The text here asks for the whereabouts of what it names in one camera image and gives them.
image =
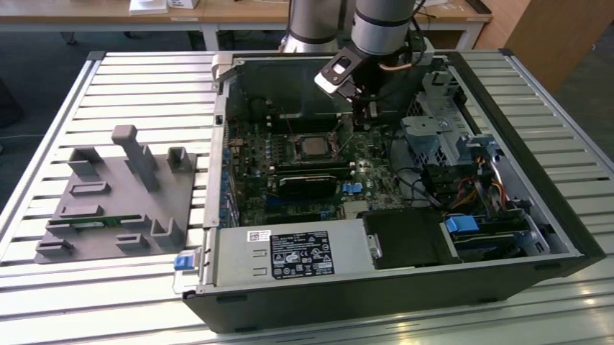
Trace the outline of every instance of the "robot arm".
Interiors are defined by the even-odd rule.
[[[314,77],[314,83],[327,94],[339,94],[353,102],[377,93],[385,72],[411,67],[409,63],[395,64],[404,52],[413,14],[415,0],[356,0],[352,43],[339,51]]]

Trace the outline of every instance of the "power supply label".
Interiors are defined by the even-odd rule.
[[[270,266],[276,280],[335,274],[328,232],[270,235]]]

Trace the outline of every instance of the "wooden table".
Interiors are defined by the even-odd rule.
[[[420,12],[428,13],[428,16],[423,14],[416,16],[424,30],[431,33],[459,33],[457,42],[451,48],[455,47],[460,50],[472,48],[484,23],[492,19],[491,14],[479,14],[465,0],[449,0],[447,4],[429,6]],[[208,34],[209,32],[220,30],[285,30],[288,4],[261,0],[206,0],[202,21],[206,47],[210,50],[218,50],[216,35]]]
[[[194,9],[130,16],[129,0],[0,0],[0,31],[201,31],[208,50],[218,50],[220,30],[284,30],[288,4],[261,0],[200,0]],[[465,0],[431,6],[417,15],[435,33],[457,32],[451,47],[469,49],[492,16],[477,14]]]
[[[204,5],[130,16],[129,0],[0,0],[0,32],[201,31]]]

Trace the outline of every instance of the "aluminum extrusion table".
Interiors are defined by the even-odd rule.
[[[121,148],[110,146],[116,124],[138,128],[137,140],[153,153],[181,145],[198,155],[188,246],[202,239],[213,54],[108,53],[86,61],[0,215],[0,342],[504,345],[611,340],[612,163],[516,58],[496,51],[463,55],[608,254],[604,260],[503,302],[224,335],[206,329],[173,291],[174,255],[34,264],[36,243],[70,174],[70,147],[94,145],[102,156],[121,155]],[[468,110],[487,132],[479,112]]]

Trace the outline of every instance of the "blue connector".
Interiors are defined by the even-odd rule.
[[[452,216],[444,221],[448,233],[477,231],[479,226],[472,216]]]
[[[193,270],[193,254],[174,258],[174,271]]]
[[[360,193],[363,191],[363,184],[361,183],[353,183],[352,185],[352,193]]]

